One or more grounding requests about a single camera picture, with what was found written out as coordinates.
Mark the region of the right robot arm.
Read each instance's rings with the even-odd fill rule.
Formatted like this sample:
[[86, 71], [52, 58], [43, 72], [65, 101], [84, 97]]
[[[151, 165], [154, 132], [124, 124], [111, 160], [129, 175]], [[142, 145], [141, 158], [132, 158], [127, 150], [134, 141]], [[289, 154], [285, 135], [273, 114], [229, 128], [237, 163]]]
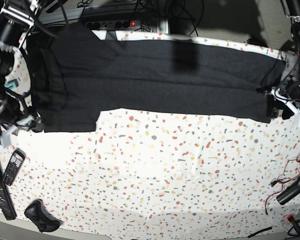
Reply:
[[0, 126], [8, 126], [5, 131], [0, 129], [4, 148], [11, 145], [11, 134], [16, 130], [28, 131], [35, 125], [36, 116], [26, 104], [31, 93], [16, 93], [5, 82], [18, 65], [17, 58], [27, 60], [23, 45], [44, 5], [43, 0], [6, 0], [0, 10]]

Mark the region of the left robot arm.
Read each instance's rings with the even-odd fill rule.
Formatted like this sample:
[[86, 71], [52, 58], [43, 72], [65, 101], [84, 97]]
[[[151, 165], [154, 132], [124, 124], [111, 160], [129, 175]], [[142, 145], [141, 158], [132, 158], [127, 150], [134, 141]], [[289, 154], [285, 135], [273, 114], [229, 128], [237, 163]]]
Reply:
[[300, 127], [300, 0], [282, 0], [281, 5], [291, 23], [291, 37], [296, 47], [297, 57], [287, 63], [280, 83], [271, 90], [271, 95], [293, 114], [294, 124]]

